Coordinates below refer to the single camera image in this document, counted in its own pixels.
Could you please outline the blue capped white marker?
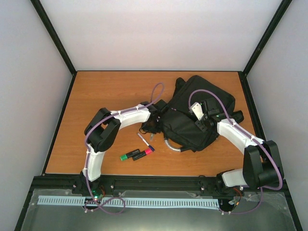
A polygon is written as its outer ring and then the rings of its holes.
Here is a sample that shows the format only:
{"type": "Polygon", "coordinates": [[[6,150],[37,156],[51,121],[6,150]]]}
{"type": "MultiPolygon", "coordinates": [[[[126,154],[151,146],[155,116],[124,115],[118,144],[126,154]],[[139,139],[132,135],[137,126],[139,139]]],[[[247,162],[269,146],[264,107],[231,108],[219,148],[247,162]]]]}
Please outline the blue capped white marker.
{"type": "Polygon", "coordinates": [[[137,135],[140,137],[140,139],[148,146],[149,149],[151,149],[152,152],[155,151],[154,147],[151,146],[146,140],[145,138],[140,134],[140,133],[137,133],[137,135]]]}

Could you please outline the black student bag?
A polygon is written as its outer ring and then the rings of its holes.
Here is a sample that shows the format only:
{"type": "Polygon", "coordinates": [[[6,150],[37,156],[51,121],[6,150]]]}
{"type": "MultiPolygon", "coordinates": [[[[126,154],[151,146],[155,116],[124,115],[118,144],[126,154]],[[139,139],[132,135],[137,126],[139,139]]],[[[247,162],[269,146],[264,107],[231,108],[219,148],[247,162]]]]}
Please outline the black student bag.
{"type": "Polygon", "coordinates": [[[221,105],[211,94],[197,92],[191,96],[195,90],[208,90],[214,93],[222,101],[230,118],[235,119],[237,123],[244,120],[242,111],[235,111],[235,98],[200,76],[192,76],[187,81],[178,78],[175,87],[172,99],[166,104],[160,116],[164,142],[174,151],[202,151],[218,138],[215,127],[202,132],[195,125],[197,118],[189,110],[190,103],[210,101],[213,109],[218,110],[218,115],[222,119],[225,118],[221,105]]]}

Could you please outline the pink black highlighter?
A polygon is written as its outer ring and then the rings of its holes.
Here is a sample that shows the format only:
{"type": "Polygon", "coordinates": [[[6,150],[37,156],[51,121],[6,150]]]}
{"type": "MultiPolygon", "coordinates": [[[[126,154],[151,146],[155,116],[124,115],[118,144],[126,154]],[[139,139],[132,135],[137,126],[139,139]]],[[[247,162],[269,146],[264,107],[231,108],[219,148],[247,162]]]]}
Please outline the pink black highlighter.
{"type": "Polygon", "coordinates": [[[150,149],[150,148],[149,148],[149,149],[146,149],[146,150],[144,150],[144,151],[142,151],[142,152],[140,152],[140,153],[134,155],[134,156],[132,157],[132,159],[133,159],[133,161],[136,161],[136,160],[138,160],[138,159],[141,159],[141,158],[143,158],[143,157],[149,155],[149,154],[152,153],[152,152],[153,152],[152,149],[150,149]]]}

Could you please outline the green black highlighter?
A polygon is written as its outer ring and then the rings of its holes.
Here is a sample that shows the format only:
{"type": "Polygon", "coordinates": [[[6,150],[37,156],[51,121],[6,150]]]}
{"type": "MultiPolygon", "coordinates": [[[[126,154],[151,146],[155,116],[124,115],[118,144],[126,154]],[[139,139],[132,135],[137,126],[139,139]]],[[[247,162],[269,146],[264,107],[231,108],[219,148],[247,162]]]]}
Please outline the green black highlighter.
{"type": "Polygon", "coordinates": [[[125,160],[127,160],[127,159],[129,159],[129,158],[131,158],[131,157],[133,157],[133,156],[135,156],[137,154],[139,154],[139,153],[140,153],[139,149],[133,150],[133,151],[131,151],[129,153],[126,153],[126,154],[120,156],[120,160],[121,161],[125,161],[125,160]]]}

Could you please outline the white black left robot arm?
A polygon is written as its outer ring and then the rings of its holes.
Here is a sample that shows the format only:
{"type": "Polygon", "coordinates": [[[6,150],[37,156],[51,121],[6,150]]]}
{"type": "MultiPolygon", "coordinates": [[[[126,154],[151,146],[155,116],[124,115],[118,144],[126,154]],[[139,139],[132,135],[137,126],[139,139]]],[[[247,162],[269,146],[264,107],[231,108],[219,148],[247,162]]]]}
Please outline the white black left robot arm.
{"type": "Polygon", "coordinates": [[[142,102],[132,108],[109,111],[101,108],[86,127],[85,145],[87,155],[82,173],[86,178],[83,188],[96,193],[100,188],[101,167],[108,149],[114,144],[118,132],[128,126],[149,121],[158,112],[158,103],[142,102]]]}

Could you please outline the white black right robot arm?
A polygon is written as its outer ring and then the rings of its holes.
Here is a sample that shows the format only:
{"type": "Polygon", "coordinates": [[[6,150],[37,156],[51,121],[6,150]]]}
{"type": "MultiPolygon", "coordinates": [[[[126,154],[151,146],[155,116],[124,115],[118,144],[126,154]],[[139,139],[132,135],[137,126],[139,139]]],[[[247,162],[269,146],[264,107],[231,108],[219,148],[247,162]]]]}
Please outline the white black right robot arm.
{"type": "Polygon", "coordinates": [[[252,135],[227,113],[219,98],[211,99],[214,101],[213,108],[207,102],[195,102],[189,106],[197,118],[197,124],[216,130],[218,135],[229,140],[244,156],[241,169],[221,174],[223,184],[226,187],[280,190],[283,186],[283,169],[277,144],[252,135]]]}

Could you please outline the black aluminium frame rail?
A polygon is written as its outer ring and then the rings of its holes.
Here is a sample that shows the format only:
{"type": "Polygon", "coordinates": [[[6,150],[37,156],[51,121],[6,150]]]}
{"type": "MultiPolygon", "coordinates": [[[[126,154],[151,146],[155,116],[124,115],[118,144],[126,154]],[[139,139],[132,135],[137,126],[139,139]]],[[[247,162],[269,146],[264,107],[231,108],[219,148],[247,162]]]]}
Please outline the black aluminium frame rail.
{"type": "MultiPolygon", "coordinates": [[[[219,189],[215,177],[158,177],[158,176],[108,176],[102,175],[90,183],[94,195],[105,193],[118,196],[125,191],[190,192],[201,196],[232,197],[238,195],[235,187],[219,189]]],[[[89,196],[83,176],[47,174],[34,177],[30,190],[69,189],[73,194],[89,196]]]]}

